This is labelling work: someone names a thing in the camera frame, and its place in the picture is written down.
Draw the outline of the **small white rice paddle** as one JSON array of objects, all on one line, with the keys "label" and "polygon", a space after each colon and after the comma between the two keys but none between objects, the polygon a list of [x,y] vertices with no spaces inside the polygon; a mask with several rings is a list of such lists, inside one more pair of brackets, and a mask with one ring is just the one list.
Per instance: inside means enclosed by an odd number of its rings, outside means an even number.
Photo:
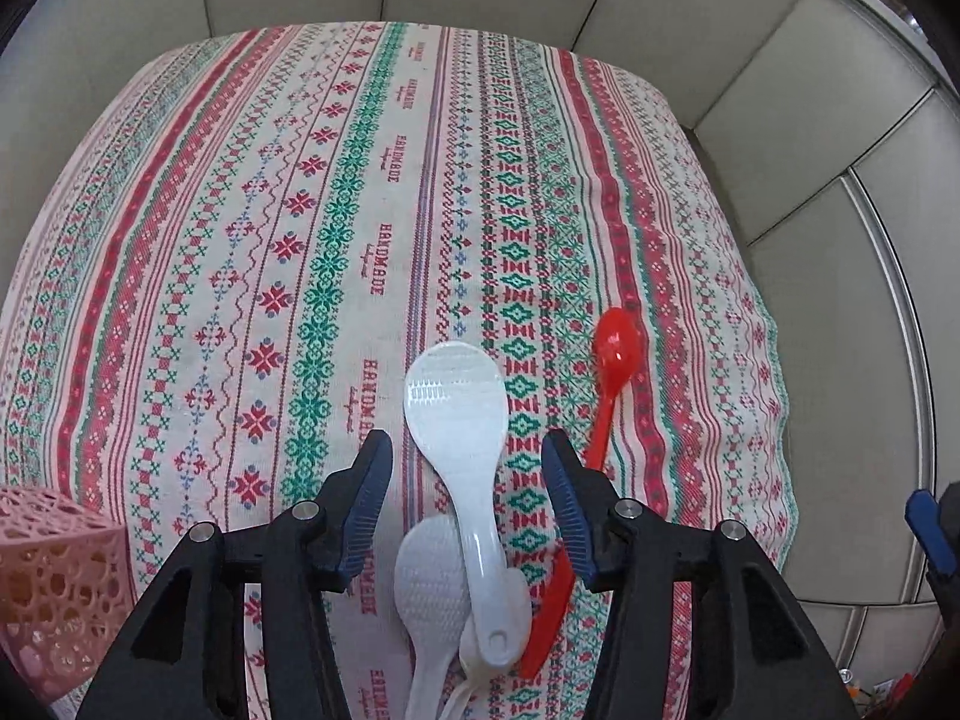
[{"label": "small white rice paddle", "polygon": [[436,718],[470,613],[459,532],[450,515],[425,518],[402,539],[394,603],[415,656],[405,718]]}]

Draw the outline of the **red plastic spoon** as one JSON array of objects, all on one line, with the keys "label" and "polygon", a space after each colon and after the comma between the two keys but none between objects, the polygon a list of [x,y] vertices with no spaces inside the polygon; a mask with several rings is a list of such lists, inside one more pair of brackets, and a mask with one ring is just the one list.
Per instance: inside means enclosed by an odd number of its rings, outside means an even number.
[{"label": "red plastic spoon", "polygon": [[[586,450],[586,466],[591,470],[604,468],[615,400],[640,370],[643,349],[640,333],[625,309],[610,307],[601,315],[592,339],[599,406]],[[553,574],[544,591],[542,605],[532,621],[526,651],[517,663],[519,678],[534,679],[547,661],[562,628],[573,587],[573,567],[569,564],[566,548],[560,548],[553,561]]]}]

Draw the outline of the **large white rice paddle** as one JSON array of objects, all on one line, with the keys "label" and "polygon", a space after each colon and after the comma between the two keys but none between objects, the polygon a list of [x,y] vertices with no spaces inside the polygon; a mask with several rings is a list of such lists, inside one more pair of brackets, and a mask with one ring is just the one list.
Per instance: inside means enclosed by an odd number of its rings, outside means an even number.
[{"label": "large white rice paddle", "polygon": [[494,518],[509,421],[500,369],[477,346],[435,344],[407,371],[404,416],[454,505],[478,651],[492,667],[511,667],[526,648],[530,603],[512,600],[506,589],[508,563]]}]

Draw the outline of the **pink perforated utensil basket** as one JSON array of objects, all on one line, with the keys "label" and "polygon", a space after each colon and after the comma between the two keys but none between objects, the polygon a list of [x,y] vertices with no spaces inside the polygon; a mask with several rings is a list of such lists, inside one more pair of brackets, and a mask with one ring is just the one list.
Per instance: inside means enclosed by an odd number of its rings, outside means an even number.
[{"label": "pink perforated utensil basket", "polygon": [[93,678],[133,605],[124,525],[52,489],[2,489],[2,649],[41,702]]}]

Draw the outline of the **white soup spoon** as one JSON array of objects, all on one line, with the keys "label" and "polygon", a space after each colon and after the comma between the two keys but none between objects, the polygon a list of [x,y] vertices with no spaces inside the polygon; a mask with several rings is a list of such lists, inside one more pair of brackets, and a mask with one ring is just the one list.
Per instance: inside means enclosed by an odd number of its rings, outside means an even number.
[{"label": "white soup spoon", "polygon": [[464,672],[464,681],[452,690],[439,714],[439,720],[460,720],[464,717],[472,697],[478,691],[487,689],[491,681],[501,674],[500,668],[492,667],[483,660],[473,617],[467,619],[466,627],[460,636],[459,661]]}]

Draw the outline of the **striped patterned tablecloth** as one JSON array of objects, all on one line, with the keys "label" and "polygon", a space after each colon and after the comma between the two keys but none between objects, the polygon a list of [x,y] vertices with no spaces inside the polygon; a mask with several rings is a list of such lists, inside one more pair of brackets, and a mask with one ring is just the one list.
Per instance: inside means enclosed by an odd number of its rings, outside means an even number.
[{"label": "striped patterned tablecloth", "polygon": [[21,249],[2,478],[122,522],[143,590],[194,523],[268,522],[384,429],[376,541],[327,613],[353,715],[397,718],[412,652],[395,553],[449,505],[405,429],[405,372],[443,341],[500,367],[494,511],[541,592],[558,532],[540,440],[561,427],[589,442],[592,332],[615,305],[646,358],[608,476],[670,522],[740,520],[784,561],[799,511],[775,322],[654,86],[473,29],[208,39],[133,76]]}]

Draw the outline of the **white base cabinets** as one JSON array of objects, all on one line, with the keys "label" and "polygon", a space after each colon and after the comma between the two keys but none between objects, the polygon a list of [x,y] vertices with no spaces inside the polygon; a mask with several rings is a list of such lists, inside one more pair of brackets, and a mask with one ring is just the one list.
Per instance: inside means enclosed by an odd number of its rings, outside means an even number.
[{"label": "white base cabinets", "polygon": [[903,523],[958,476],[958,86],[882,0],[34,0],[2,25],[2,262],[146,62],[313,21],[489,29],[633,71],[690,133],[781,330],[789,580],[866,683],[939,637]]}]

